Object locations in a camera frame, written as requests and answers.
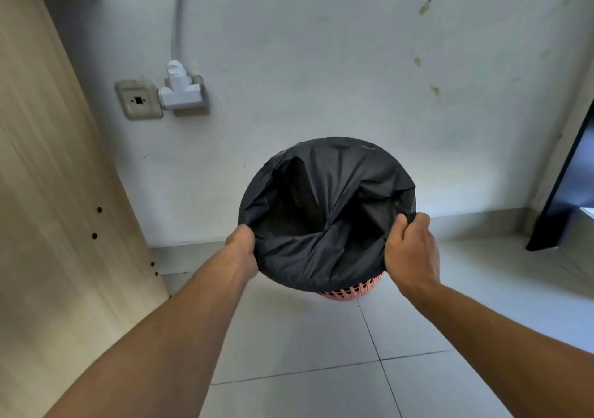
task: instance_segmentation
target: person's right hand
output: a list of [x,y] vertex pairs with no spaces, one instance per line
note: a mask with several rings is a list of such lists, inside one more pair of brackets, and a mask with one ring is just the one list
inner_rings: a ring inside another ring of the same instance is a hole
[[429,215],[417,213],[408,224],[398,215],[385,243],[385,269],[404,295],[417,287],[440,283],[440,252],[429,232]]

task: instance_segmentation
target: white plug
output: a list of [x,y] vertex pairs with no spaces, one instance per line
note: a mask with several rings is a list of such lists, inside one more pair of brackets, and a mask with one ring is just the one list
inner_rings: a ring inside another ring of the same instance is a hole
[[183,65],[177,60],[167,64],[167,87],[159,89],[159,102],[164,110],[198,109],[208,107],[204,84],[193,84]]

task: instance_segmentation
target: wooden cabinet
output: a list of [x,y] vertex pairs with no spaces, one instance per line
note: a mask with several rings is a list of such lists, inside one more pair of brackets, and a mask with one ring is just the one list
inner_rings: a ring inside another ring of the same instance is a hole
[[0,10],[0,416],[40,417],[167,293],[43,0]]

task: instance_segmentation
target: cable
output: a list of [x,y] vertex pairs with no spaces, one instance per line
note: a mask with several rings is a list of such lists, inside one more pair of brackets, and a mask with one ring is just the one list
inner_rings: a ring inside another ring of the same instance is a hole
[[171,60],[179,60],[181,56],[181,19],[183,11],[183,0],[175,0],[174,23],[171,31]]

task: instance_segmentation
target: black plastic bag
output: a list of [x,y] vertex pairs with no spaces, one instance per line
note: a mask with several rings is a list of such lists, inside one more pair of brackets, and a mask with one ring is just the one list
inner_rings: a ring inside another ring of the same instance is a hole
[[414,219],[415,184],[388,152],[354,138],[299,143],[275,155],[243,195],[260,271],[284,286],[330,292],[385,270],[398,213]]

